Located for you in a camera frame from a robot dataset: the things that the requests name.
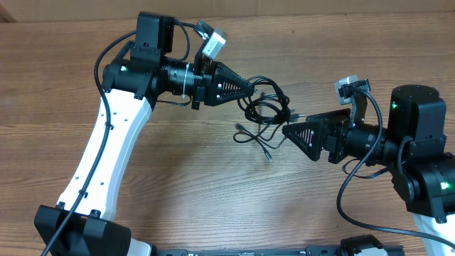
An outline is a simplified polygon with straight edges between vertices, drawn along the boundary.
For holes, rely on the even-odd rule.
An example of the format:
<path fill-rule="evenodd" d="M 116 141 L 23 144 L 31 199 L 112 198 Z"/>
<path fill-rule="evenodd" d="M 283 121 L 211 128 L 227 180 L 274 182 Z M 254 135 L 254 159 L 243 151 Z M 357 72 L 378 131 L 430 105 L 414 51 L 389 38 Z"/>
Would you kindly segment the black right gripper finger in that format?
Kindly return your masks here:
<path fill-rule="evenodd" d="M 307 122 L 345 122 L 350 119 L 351 109 L 345 108 L 341 110 L 334 110 L 330 112 L 324 112 L 321 114 L 313 114 L 306 117 Z"/>
<path fill-rule="evenodd" d="M 302 122 L 283 126 L 283 135 L 312 161 L 320 159 L 327 127 L 322 121 Z"/>

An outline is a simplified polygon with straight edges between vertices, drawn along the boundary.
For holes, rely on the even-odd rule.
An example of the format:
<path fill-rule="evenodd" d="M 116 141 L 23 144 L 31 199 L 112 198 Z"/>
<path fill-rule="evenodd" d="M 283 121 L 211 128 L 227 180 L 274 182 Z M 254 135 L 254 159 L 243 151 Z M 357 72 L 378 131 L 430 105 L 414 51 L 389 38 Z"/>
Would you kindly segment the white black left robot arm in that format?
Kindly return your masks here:
<path fill-rule="evenodd" d="M 253 85 L 215 60 L 225 45 L 219 29 L 204 22 L 193 63 L 170 58 L 177 18 L 142 11 L 136 29 L 116 40 L 120 51 L 94 77 L 100 110 L 81 161 L 55 206 L 41 206 L 34 224 L 44 255 L 155 255 L 115 222 L 123 175 L 137 138 L 165 92 L 188 97 L 193 109 L 248 97 Z"/>

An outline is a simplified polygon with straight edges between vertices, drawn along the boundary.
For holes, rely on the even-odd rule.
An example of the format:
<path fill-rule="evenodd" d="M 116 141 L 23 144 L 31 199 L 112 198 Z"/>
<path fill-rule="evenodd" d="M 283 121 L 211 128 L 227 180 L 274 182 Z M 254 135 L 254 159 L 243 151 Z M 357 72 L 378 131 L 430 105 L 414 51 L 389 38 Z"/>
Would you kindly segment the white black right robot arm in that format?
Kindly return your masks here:
<path fill-rule="evenodd" d="M 308 116 L 282 132 L 312 161 L 326 150 L 332 164 L 347 156 L 358 162 L 339 189 L 340 216 L 361 228 L 422 238 L 428 255 L 453 255 L 454 155 L 444 150 L 446 103 L 438 90 L 426 85 L 394 88 L 387 124 L 368 80 L 337 85 L 336 92 L 342 105 L 352 107 Z M 376 164 L 391 174 L 416 231 L 360 222 L 343 211 L 342 196 L 351 179 L 361 166 Z"/>

